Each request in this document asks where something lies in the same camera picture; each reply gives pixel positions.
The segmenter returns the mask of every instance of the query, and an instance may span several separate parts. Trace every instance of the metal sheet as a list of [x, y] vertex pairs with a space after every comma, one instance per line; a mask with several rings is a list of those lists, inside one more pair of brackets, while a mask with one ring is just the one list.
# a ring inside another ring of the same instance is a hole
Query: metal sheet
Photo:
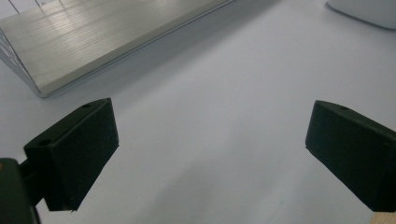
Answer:
[[47, 96], [230, 0], [63, 0], [0, 21]]

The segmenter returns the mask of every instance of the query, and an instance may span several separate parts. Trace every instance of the black mount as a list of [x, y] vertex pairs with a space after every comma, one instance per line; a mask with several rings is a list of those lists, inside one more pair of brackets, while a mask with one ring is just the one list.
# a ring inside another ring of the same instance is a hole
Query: black mount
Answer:
[[50, 211], [78, 210], [119, 146], [111, 99], [83, 105], [25, 147], [27, 160], [0, 159], [0, 223], [39, 223]]

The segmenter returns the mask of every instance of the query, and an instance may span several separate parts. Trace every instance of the black gripper pad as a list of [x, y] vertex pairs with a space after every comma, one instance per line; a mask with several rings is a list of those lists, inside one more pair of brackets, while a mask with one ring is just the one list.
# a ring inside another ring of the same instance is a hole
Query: black gripper pad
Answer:
[[77, 210], [119, 145], [111, 99], [83, 105], [29, 142], [50, 211]]
[[306, 148], [363, 203], [396, 211], [396, 133], [341, 105], [316, 101]]

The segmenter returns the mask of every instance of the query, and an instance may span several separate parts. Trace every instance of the white table surface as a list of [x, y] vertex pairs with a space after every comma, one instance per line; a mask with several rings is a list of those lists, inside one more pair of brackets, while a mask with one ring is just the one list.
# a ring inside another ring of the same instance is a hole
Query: white table surface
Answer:
[[315, 100], [396, 130], [396, 32], [324, 0], [236, 0], [47, 99], [0, 62], [0, 157], [111, 97], [120, 147], [43, 224], [369, 223], [304, 147]]

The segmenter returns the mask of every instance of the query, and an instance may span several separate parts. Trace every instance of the screw hole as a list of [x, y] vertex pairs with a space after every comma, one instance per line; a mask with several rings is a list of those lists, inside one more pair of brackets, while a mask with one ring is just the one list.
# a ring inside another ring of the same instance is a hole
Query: screw hole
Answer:
[[40, 147], [44, 147], [44, 146], [49, 145], [51, 142], [52, 142], [52, 141], [51, 141], [50, 139], [45, 139], [45, 140], [40, 141], [40, 142], [38, 143], [38, 145], [39, 145]]

